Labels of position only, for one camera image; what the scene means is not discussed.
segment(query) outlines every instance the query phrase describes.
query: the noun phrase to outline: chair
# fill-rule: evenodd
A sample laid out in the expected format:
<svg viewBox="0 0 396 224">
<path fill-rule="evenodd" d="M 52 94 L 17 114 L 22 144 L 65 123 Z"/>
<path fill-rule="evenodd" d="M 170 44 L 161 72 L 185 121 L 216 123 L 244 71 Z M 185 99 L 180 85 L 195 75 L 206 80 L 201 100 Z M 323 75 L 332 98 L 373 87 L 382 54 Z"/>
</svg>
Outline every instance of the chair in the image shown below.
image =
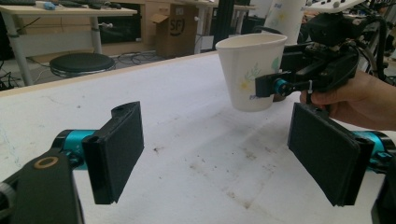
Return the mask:
<svg viewBox="0 0 396 224">
<path fill-rule="evenodd" d="M 82 77 L 115 68 L 110 57 L 97 53 L 71 53 L 49 62 L 50 71 L 58 77 Z"/>
</svg>

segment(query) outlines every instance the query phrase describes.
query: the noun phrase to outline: wire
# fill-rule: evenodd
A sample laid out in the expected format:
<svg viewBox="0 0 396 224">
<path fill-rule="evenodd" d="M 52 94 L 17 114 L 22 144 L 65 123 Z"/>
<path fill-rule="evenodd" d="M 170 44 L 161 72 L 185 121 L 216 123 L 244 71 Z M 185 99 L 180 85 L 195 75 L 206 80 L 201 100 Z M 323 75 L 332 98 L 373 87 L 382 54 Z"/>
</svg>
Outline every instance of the wire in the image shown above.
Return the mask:
<svg viewBox="0 0 396 224">
<path fill-rule="evenodd" d="M 20 78 L 17 77 L 13 77 L 11 75 L 11 72 L 8 72 L 6 70 L 3 69 L 3 65 L 4 65 L 4 60 L 1 62 L 0 64 L 0 71 L 5 72 L 4 75 L 0 76 L 0 91 L 6 91 L 6 90 L 10 90 L 13 89 L 14 87 L 19 87 L 18 82 L 19 80 L 21 80 Z"/>
<path fill-rule="evenodd" d="M 32 58 L 27 58 L 27 60 L 31 61 L 32 63 L 37 63 L 37 64 L 39 64 L 39 65 L 41 65 L 41 66 L 43 66 L 43 67 L 50 67 L 49 65 L 40 63 L 40 62 L 38 62 L 38 61 L 36 61 L 36 60 L 34 60 L 34 59 L 32 59 Z"/>
<path fill-rule="evenodd" d="M 32 25 L 33 23 L 35 23 L 36 21 L 38 21 L 38 20 L 40 20 L 40 19 L 41 19 L 41 17 L 38 17 L 38 18 L 35 19 L 34 21 L 31 21 L 31 22 L 27 23 L 26 25 L 22 26 L 22 28 L 18 29 L 17 32 L 19 32 L 20 30 L 22 30 L 22 29 L 24 29 L 24 28 L 26 28 L 26 27 Z"/>
<path fill-rule="evenodd" d="M 204 38 L 204 36 L 203 35 L 198 35 L 199 37 L 198 37 L 198 39 L 195 41 L 195 44 L 194 44 L 194 46 L 197 46 L 197 44 L 198 44 L 198 42 L 199 41 L 201 41 L 201 39 L 203 39 Z"/>
<path fill-rule="evenodd" d="M 139 65 L 143 62 L 156 62 L 162 61 L 163 58 L 155 54 L 155 51 L 148 52 L 134 52 L 121 54 L 117 57 L 119 63 Z"/>
<path fill-rule="evenodd" d="M 33 83 L 36 84 L 37 81 L 41 78 L 41 75 L 43 75 L 44 72 L 48 72 L 48 71 L 50 71 L 49 68 L 46 68 L 46 69 L 42 70 L 42 71 L 38 74 L 37 78 L 35 79 L 35 81 L 34 81 Z"/>
<path fill-rule="evenodd" d="M 356 45 L 359 47 L 361 50 L 361 55 L 369 62 L 369 64 L 372 66 L 372 72 L 374 77 L 378 77 L 378 67 L 375 62 L 375 56 L 374 54 L 370 51 L 370 49 L 363 44 L 359 40 L 355 40 Z"/>
<path fill-rule="evenodd" d="M 378 52 L 376 54 L 376 66 L 378 77 L 381 80 L 385 80 L 386 77 L 384 75 L 384 51 L 385 51 L 385 42 L 387 39 L 387 23 L 385 22 L 382 16 L 376 16 L 375 20 L 379 22 L 379 39 L 378 39 Z"/>
</svg>

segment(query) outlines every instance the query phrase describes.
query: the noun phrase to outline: black plastic part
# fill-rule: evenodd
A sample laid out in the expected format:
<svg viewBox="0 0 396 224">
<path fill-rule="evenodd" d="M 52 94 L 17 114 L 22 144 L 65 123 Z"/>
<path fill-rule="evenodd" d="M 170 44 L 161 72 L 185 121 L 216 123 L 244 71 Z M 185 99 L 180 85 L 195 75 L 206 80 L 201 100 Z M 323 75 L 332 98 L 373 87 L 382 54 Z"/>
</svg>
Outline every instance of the black plastic part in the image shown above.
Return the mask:
<svg viewBox="0 0 396 224">
<path fill-rule="evenodd" d="M 3 181 L 3 183 L 8 184 L 14 190 L 16 190 L 17 186 L 18 186 L 18 178 L 19 178 L 19 176 L 20 176 L 20 171 L 14 173 L 9 178 L 5 179 Z M 11 203 L 8 200 L 8 196 L 6 196 L 3 193 L 0 193 L 0 211 L 8 209 L 10 206 L 11 206 Z M 3 218 L 0 218 L 0 224 L 8 224 L 8 223 L 10 223 L 10 216 L 6 216 L 6 217 L 3 217 Z"/>
<path fill-rule="evenodd" d="M 345 41 L 342 13 L 321 13 L 307 23 L 309 36 L 314 42 L 335 46 Z"/>
<path fill-rule="evenodd" d="M 58 135 L 55 137 L 55 139 L 52 141 L 52 146 L 50 147 L 52 150 L 57 148 L 59 151 L 61 151 L 64 148 L 64 142 L 67 138 L 67 135 L 69 135 L 73 130 L 63 130 Z"/>
<path fill-rule="evenodd" d="M 373 224 L 396 223 L 396 158 L 390 162 L 384 184 L 372 209 Z"/>
<path fill-rule="evenodd" d="M 269 32 L 272 34 L 282 35 L 282 33 L 276 29 L 265 27 L 265 26 L 255 26 L 253 27 L 254 34 L 260 34 L 262 31 Z"/>
<path fill-rule="evenodd" d="M 100 4 L 100 3 L 89 3 L 88 7 L 91 8 L 91 9 L 100 10 L 102 8 L 102 4 Z"/>
<path fill-rule="evenodd" d="M 332 205 L 353 205 L 374 143 L 312 105 L 294 104 L 288 146 Z"/>
<path fill-rule="evenodd" d="M 111 115 L 105 126 L 82 141 L 98 204 L 118 201 L 144 148 L 140 104 L 120 105 Z"/>
<path fill-rule="evenodd" d="M 396 146 L 391 138 L 381 132 L 371 131 L 371 133 L 375 134 L 379 138 L 386 152 L 396 157 Z"/>
<path fill-rule="evenodd" d="M 56 162 L 45 168 L 51 161 Z M 35 167 L 37 162 L 43 164 L 41 168 Z M 72 168 L 59 148 L 29 161 L 19 171 L 16 205 L 12 224 L 84 223 Z"/>
<path fill-rule="evenodd" d="M 116 9 L 121 9 L 121 5 L 118 4 L 118 3 L 111 3 L 111 4 L 109 5 L 109 7 L 111 7 L 111 8 L 116 8 Z"/>
<path fill-rule="evenodd" d="M 279 74 L 257 77 L 256 96 L 269 97 L 274 93 L 287 96 L 294 91 L 309 88 L 312 88 L 312 91 L 333 90 L 355 76 L 358 63 L 359 52 L 352 47 L 343 48 L 339 52 L 306 45 L 286 48 L 281 67 L 287 69 L 294 66 L 299 70 L 290 69 Z M 275 88 L 278 79 L 288 82 L 284 89 Z"/>
</svg>

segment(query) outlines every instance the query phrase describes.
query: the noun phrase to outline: white table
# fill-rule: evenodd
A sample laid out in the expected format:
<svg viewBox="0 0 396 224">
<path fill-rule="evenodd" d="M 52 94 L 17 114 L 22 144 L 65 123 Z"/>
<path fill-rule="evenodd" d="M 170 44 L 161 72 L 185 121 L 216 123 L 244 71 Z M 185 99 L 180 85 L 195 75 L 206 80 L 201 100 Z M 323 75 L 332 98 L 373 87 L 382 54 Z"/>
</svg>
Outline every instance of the white table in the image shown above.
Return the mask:
<svg viewBox="0 0 396 224">
<path fill-rule="evenodd" d="M 355 206 L 332 207 L 288 149 L 298 97 L 233 109 L 216 52 L 1 91 L 0 180 L 60 131 L 99 129 L 140 101 L 145 149 L 119 203 L 95 205 L 88 173 L 74 172 L 86 223 L 371 223 L 382 175 L 366 173 Z"/>
<path fill-rule="evenodd" d="M 204 24 L 210 27 L 210 19 L 206 16 L 208 10 L 213 10 L 214 7 L 218 7 L 219 3 L 209 2 L 206 0 L 176 0 L 177 2 L 196 6 L 198 8 L 198 23 L 197 23 L 197 36 L 195 38 L 195 50 L 194 53 L 201 53 L 202 49 L 212 49 L 213 45 L 213 35 L 205 34 Z M 240 35 L 242 31 L 242 24 L 244 21 L 244 16 L 249 10 L 257 9 L 255 6 L 233 6 L 233 18 L 236 21 L 235 30 L 236 34 Z"/>
<path fill-rule="evenodd" d="M 136 13 L 136 10 L 127 8 L 101 10 L 59 8 L 56 10 L 45 10 L 29 6 L 0 6 L 0 12 L 7 27 L 9 40 L 14 49 L 23 82 L 26 86 L 29 86 L 34 83 L 26 62 L 27 57 L 91 47 L 94 47 L 96 53 L 102 53 L 97 17 L 132 16 Z M 92 30 L 60 34 L 20 35 L 14 20 L 26 17 L 90 17 Z"/>
</svg>

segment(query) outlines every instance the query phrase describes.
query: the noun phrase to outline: human hand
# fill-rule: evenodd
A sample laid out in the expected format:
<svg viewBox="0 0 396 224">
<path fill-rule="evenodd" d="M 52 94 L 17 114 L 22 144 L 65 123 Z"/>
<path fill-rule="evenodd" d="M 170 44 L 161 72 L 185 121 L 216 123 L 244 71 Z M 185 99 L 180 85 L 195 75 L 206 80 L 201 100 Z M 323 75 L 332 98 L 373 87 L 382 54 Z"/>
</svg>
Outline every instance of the human hand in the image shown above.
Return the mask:
<svg viewBox="0 0 396 224">
<path fill-rule="evenodd" d="M 305 103 L 305 99 L 303 91 L 300 101 Z M 396 131 L 396 88 L 362 71 L 336 90 L 314 91 L 311 100 L 319 108 L 330 108 L 330 118 L 368 129 Z"/>
</svg>

